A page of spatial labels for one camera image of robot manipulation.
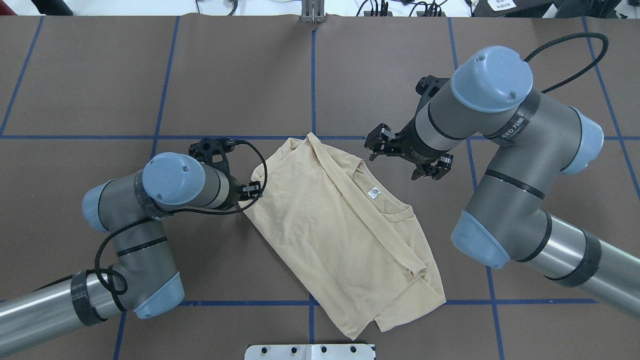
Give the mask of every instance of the blue joint cap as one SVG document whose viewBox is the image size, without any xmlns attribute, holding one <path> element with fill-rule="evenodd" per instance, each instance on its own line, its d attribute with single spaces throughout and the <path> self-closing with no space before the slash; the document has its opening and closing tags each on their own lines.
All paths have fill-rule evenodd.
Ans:
<svg viewBox="0 0 640 360">
<path fill-rule="evenodd" d="M 451 92 L 466 107 L 483 113 L 513 109 L 533 87 L 529 64 L 514 50 L 490 46 L 478 51 L 451 77 Z"/>
<path fill-rule="evenodd" d="M 595 121 L 584 116 L 578 109 L 573 109 L 580 118 L 580 126 L 582 128 L 582 136 L 580 137 L 580 145 L 578 146 L 578 152 L 576 152 L 573 161 L 560 171 L 560 174 L 573 175 L 583 171 L 589 162 L 595 160 L 602 150 L 602 143 L 604 142 L 604 133 L 602 128 Z"/>
<path fill-rule="evenodd" d="M 151 159 L 142 172 L 142 186 L 152 199 L 166 205 L 182 205 L 204 188 L 202 165 L 191 156 L 163 152 Z"/>
<path fill-rule="evenodd" d="M 501 269 L 509 262 L 509 254 L 504 247 L 483 224 L 466 211 L 462 211 L 451 240 L 458 250 L 486 266 Z"/>
<path fill-rule="evenodd" d="M 102 222 L 100 221 L 100 213 L 98 212 L 100 197 L 102 196 L 104 188 L 112 181 L 113 180 L 109 180 L 106 183 L 89 190 L 82 199 L 82 215 L 84 216 L 84 219 L 94 230 L 100 231 L 101 233 L 108 233 L 108 230 L 104 228 L 104 225 L 102 225 Z"/>
<path fill-rule="evenodd" d="M 173 309 L 182 302 L 182 299 L 184 299 L 184 288 L 178 271 L 133 311 L 139 319 L 148 319 Z"/>
</svg>

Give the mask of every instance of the paper label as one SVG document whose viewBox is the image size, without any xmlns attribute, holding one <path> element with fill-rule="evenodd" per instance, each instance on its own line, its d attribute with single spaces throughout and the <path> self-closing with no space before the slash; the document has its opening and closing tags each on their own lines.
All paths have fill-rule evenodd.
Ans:
<svg viewBox="0 0 640 360">
<path fill-rule="evenodd" d="M 373 189 L 369 190 L 368 194 L 372 199 L 375 199 L 375 198 L 378 197 L 378 195 L 380 195 L 380 193 L 381 192 L 380 192 L 380 190 L 378 190 L 378 188 L 373 188 Z"/>
<path fill-rule="evenodd" d="M 503 10 L 513 9 L 516 7 L 513 0 L 487 0 L 487 3 L 495 12 L 501 12 Z"/>
</svg>

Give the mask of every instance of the white bracket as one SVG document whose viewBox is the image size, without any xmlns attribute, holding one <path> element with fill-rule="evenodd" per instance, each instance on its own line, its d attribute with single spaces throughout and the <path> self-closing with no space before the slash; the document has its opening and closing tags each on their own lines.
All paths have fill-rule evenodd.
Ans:
<svg viewBox="0 0 640 360">
<path fill-rule="evenodd" d="M 376 360 L 370 344 L 252 345 L 244 360 Z"/>
<path fill-rule="evenodd" d="M 302 0 L 302 22 L 324 22 L 324 0 Z"/>
</svg>

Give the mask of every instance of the cloth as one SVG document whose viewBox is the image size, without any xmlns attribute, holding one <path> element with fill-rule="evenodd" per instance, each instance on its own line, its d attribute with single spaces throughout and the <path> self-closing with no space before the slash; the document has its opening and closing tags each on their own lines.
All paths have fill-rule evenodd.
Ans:
<svg viewBox="0 0 640 360">
<path fill-rule="evenodd" d="M 263 197 L 244 213 L 343 334 L 372 320 L 387 331 L 446 301 L 413 209 L 360 158 L 308 134 L 266 162 Z M 259 165 L 252 181 L 263 179 Z"/>
</svg>

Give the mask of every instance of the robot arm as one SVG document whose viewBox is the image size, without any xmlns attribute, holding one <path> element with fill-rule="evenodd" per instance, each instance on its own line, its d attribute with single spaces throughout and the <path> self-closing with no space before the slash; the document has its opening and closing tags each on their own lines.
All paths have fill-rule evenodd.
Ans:
<svg viewBox="0 0 640 360">
<path fill-rule="evenodd" d="M 451 79 L 423 78 L 415 117 L 393 135 L 380 124 L 365 147 L 416 164 L 412 179 L 440 179 L 447 151 L 476 132 L 500 147 L 453 231 L 453 244 L 487 266 L 509 259 L 640 317 L 640 260 L 542 211 L 558 174 L 586 168 L 602 148 L 600 126 L 532 88 L 513 50 L 487 47 Z"/>
<path fill-rule="evenodd" d="M 0 304 L 0 357 L 130 309 L 144 319 L 180 304 L 182 281 L 160 220 L 257 199 L 259 182 L 241 185 L 229 174 L 225 154 L 237 143 L 246 142 L 205 138 L 189 148 L 190 156 L 158 154 L 143 170 L 90 190 L 83 215 L 94 229 L 112 233 L 118 264 L 102 272 L 83 270 Z M 222 161 L 213 162 L 213 156 Z"/>
</svg>

